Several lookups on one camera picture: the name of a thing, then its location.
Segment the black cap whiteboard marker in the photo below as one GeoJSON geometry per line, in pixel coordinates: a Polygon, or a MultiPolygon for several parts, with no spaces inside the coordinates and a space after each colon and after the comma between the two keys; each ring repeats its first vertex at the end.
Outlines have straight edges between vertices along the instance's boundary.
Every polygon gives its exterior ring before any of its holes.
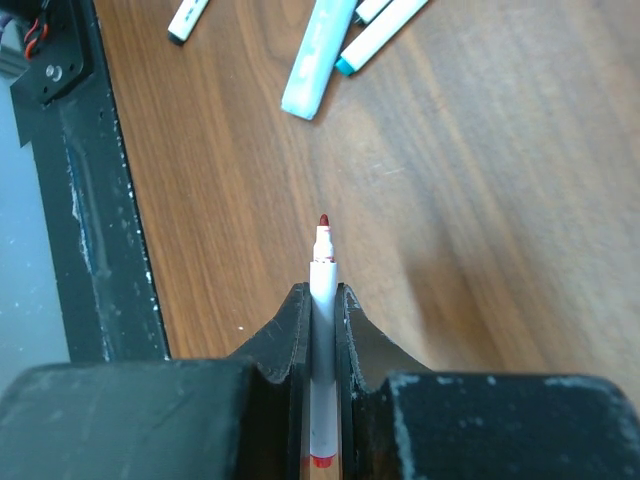
{"type": "Polygon", "coordinates": [[[391,2],[391,0],[362,0],[354,12],[354,23],[367,25],[373,21],[391,2]]]}

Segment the teal cap whiteboard marker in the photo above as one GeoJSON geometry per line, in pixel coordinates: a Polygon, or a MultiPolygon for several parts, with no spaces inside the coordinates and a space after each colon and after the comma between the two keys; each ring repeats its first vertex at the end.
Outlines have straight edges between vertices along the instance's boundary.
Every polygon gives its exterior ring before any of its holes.
{"type": "Polygon", "coordinates": [[[427,4],[427,0],[391,1],[341,52],[336,70],[344,76],[358,72],[427,4]]]}

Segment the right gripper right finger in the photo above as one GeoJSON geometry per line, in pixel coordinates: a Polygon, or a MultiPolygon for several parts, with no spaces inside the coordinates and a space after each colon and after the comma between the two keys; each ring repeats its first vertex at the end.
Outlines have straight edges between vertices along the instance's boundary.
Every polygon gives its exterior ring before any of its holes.
{"type": "Polygon", "coordinates": [[[433,371],[336,294],[345,479],[635,479],[639,418],[589,375],[433,371]]]}

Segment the red marker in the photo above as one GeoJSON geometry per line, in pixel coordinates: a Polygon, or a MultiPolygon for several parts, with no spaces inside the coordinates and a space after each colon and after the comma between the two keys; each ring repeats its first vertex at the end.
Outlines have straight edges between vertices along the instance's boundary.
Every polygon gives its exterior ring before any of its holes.
{"type": "Polygon", "coordinates": [[[311,376],[309,453],[313,465],[332,465],[338,450],[335,367],[335,299],[338,265],[326,214],[316,227],[309,264],[311,304],[311,376]]]}

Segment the light blue highlighter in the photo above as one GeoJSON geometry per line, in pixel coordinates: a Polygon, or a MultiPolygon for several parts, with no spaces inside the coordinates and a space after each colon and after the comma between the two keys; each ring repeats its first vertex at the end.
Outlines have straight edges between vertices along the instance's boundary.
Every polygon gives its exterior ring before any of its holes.
{"type": "Polygon", "coordinates": [[[281,109],[304,120],[319,111],[358,2],[315,2],[281,99],[281,109]]]}

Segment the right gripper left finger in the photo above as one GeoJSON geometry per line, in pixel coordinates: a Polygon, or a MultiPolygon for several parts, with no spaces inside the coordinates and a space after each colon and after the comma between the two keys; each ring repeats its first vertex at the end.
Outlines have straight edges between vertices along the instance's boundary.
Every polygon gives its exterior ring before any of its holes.
{"type": "Polygon", "coordinates": [[[5,479],[306,479],[311,295],[218,359],[55,364],[1,399],[5,479]]]}

